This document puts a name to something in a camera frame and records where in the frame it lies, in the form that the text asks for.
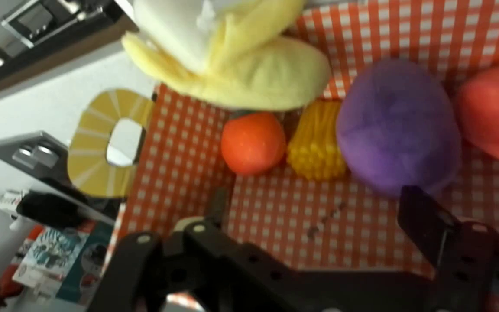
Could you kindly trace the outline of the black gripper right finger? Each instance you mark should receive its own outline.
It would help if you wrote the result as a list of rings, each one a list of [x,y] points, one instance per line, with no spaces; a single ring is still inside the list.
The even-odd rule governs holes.
[[[403,235],[438,273],[455,268],[452,244],[459,221],[417,186],[400,192],[396,221]]]

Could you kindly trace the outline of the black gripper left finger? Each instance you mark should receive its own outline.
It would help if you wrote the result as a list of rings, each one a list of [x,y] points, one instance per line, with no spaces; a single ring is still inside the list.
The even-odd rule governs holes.
[[[230,204],[228,190],[216,188],[206,204],[204,219],[213,226],[220,228],[225,221],[228,204]]]

